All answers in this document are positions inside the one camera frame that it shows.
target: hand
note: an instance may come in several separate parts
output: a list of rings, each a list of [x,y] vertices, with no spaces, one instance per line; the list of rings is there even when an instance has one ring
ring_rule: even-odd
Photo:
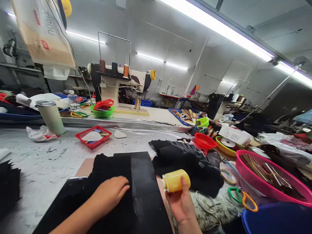
[[[113,177],[105,180],[86,201],[86,205],[97,219],[113,210],[125,193],[130,189],[129,181],[123,177]]]
[[[183,176],[180,179],[182,191],[175,193],[165,192],[169,207],[178,225],[184,222],[197,223],[194,204],[188,190],[188,185]]]

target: plastic bag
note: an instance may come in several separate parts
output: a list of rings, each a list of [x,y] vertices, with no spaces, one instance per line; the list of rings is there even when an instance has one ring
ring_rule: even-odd
[[[261,133],[258,135],[260,144],[270,144],[280,150],[280,154],[291,160],[297,166],[312,162],[312,155],[304,150],[312,151],[312,145],[304,143],[292,136],[282,133]]]
[[[33,62],[43,65],[46,78],[66,80],[76,65],[57,0],[12,0],[12,5]]]
[[[55,135],[54,133],[50,132],[48,127],[42,125],[38,131],[32,130],[30,127],[26,127],[27,135],[33,141],[47,141],[51,140],[60,136]]]
[[[106,99],[104,101],[99,101],[96,103],[96,105],[93,107],[93,110],[97,110],[101,106],[112,106],[114,104],[114,101],[112,99]]]

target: hammer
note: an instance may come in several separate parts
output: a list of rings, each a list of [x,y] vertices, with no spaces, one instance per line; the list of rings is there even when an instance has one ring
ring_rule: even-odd
[[[177,139],[178,141],[179,140],[182,140],[185,144],[188,142],[190,143],[191,142],[191,139],[187,139],[187,138],[181,138],[181,139]]]

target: green plastic bowl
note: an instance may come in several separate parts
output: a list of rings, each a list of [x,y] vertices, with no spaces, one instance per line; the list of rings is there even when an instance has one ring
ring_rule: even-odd
[[[201,122],[201,125],[199,125],[198,127],[209,127],[209,118],[201,118],[195,121],[195,124],[197,121]]]
[[[113,111],[114,111],[114,107],[110,107],[111,109],[109,111],[95,111],[93,110],[93,107],[94,105],[90,106],[90,109],[91,111],[93,112],[93,114],[96,116],[96,117],[101,117],[101,118],[105,118],[105,117],[110,117],[112,114],[113,114]]]

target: pink plastic basket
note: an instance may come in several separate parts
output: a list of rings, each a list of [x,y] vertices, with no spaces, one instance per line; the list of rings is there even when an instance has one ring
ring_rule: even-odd
[[[93,144],[89,144],[86,141],[82,140],[82,138],[87,135],[89,132],[92,132],[93,129],[99,129],[101,130],[103,133],[108,133],[109,135],[103,137],[101,140],[93,143]],[[104,141],[107,141],[109,139],[109,137],[111,136],[111,132],[107,131],[106,129],[100,127],[100,126],[95,126],[93,128],[90,128],[88,130],[85,130],[83,132],[80,132],[78,134],[75,135],[75,137],[77,137],[82,143],[84,143],[87,147],[89,147],[90,149],[94,149],[95,147],[99,146],[100,144],[102,144]]]
[[[267,182],[258,177],[254,172],[252,172],[241,160],[240,155],[249,154],[252,156],[258,163],[269,163],[273,168],[279,173],[280,176],[287,179],[288,182],[294,186],[298,192],[306,198],[305,201],[297,200],[292,198],[285,193],[279,191],[273,186],[269,185]],[[236,160],[236,168],[238,172],[246,179],[253,187],[259,190],[261,193],[268,197],[275,198],[276,200],[286,201],[286,202],[295,202],[307,207],[312,207],[312,191],[305,186],[301,181],[299,181],[296,177],[294,177],[289,172],[285,171],[280,166],[276,165],[272,161],[247,150],[238,150],[236,152],[237,160]]]

